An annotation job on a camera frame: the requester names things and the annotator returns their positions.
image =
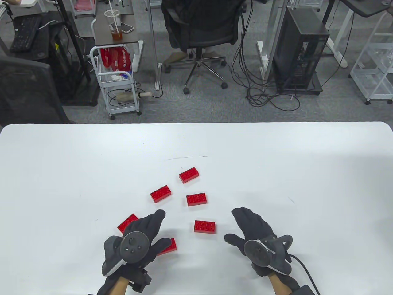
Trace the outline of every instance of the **vr controller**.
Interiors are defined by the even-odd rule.
[[[271,235],[263,240],[248,240],[244,253],[257,266],[268,267],[282,275],[289,275],[292,267],[286,260],[287,250],[292,245],[292,236],[277,238]]]
[[[142,232],[130,232],[124,237],[111,236],[104,243],[105,261],[102,265],[102,274],[105,277],[112,275],[124,264],[136,264],[141,261],[149,251],[150,241]],[[129,274],[132,289],[141,293],[151,282],[147,271],[136,267]]]

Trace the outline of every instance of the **plastic cup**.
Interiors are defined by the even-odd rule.
[[[121,40],[123,35],[121,33],[120,12],[116,9],[112,9],[105,11],[104,15],[106,16],[112,39]]]

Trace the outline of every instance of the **chair base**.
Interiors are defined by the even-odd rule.
[[[225,61],[226,57],[225,56],[202,58],[202,48],[201,47],[196,48],[196,53],[194,52],[193,49],[191,49],[191,51],[192,51],[193,55],[189,54],[189,57],[193,57],[192,59],[185,60],[185,61],[178,61],[175,63],[169,63],[164,69],[165,73],[170,73],[172,66],[194,64],[190,74],[188,75],[186,82],[184,83],[184,89],[183,89],[184,94],[190,93],[190,90],[187,88],[187,84],[190,81],[195,69],[200,66],[203,66],[204,68],[208,69],[209,72],[211,72],[213,75],[215,75],[216,77],[218,77],[222,81],[225,81],[225,79],[219,73],[217,73],[214,69],[212,69],[210,66],[208,66],[206,64],[206,62],[221,61],[221,65],[225,66],[226,65],[226,61]],[[221,88],[222,89],[228,88],[228,84],[223,82],[221,84]]]

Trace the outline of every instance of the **red bag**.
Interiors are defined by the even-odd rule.
[[[105,68],[112,68],[112,71],[126,71],[131,70],[131,58],[127,49],[122,47],[101,48],[102,63]]]

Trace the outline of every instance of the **white cable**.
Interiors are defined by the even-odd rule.
[[[39,27],[38,30],[46,27],[47,25],[49,25],[51,22],[58,22],[57,20],[51,20],[50,22],[47,22],[46,24],[44,24],[42,27]]]
[[[81,39],[81,40],[83,41],[83,55],[82,55],[82,58],[83,58],[83,57],[84,57],[85,50],[86,50],[86,41],[85,41],[85,39],[83,39],[82,37],[79,37],[79,36],[77,36],[77,35],[74,35],[74,36],[77,37],[77,38],[79,38],[79,39]]]

